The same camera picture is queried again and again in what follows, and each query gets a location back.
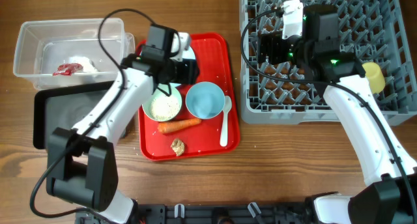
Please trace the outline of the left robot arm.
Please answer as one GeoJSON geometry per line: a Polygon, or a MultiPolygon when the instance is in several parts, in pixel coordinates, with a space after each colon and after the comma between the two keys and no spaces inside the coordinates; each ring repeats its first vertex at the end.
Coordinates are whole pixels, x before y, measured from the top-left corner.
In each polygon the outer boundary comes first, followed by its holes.
{"type": "Polygon", "coordinates": [[[119,73],[93,110],[71,129],[56,128],[42,178],[49,195],[80,206],[108,223],[138,223],[137,202],[117,189],[114,147],[130,119],[155,91],[194,84],[199,69],[191,36],[153,24],[140,53],[118,63],[119,73]]]}

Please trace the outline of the light blue bowl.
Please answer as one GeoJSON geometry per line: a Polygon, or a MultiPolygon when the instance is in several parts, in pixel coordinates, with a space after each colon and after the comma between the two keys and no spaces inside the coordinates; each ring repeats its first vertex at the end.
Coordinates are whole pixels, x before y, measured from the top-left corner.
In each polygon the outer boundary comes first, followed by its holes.
{"type": "Polygon", "coordinates": [[[196,118],[213,119],[225,105],[225,94],[215,83],[200,82],[188,90],[185,97],[187,110],[196,118]]]}

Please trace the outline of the red snack wrapper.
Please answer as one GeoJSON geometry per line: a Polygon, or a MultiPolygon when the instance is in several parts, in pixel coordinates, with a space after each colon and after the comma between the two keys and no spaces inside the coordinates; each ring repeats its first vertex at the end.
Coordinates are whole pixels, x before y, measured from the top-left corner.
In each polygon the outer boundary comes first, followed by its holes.
{"type": "Polygon", "coordinates": [[[53,73],[54,76],[71,76],[72,74],[82,71],[83,66],[79,63],[66,63],[58,66],[53,73]]]}

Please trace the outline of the yellow plastic cup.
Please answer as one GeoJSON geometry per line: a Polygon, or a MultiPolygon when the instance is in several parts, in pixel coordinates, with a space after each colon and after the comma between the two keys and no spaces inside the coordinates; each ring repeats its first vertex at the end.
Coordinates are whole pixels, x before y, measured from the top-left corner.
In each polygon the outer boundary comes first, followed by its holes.
{"type": "Polygon", "coordinates": [[[373,94],[382,92],[385,88],[385,78],[382,74],[382,70],[377,63],[368,62],[362,65],[366,72],[366,78],[369,81],[369,87],[373,94]]]}

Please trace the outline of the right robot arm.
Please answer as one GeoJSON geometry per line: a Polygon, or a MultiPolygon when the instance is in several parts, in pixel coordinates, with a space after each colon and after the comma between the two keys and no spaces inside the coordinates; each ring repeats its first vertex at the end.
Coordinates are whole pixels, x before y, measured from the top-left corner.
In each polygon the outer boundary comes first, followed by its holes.
{"type": "Polygon", "coordinates": [[[319,96],[337,115],[356,152],[366,187],[355,196],[339,193],[309,199],[316,223],[415,223],[416,161],[401,146],[381,113],[366,66],[340,49],[333,5],[284,2],[274,13],[281,35],[263,35],[258,56],[292,62],[306,73],[319,96]]]}

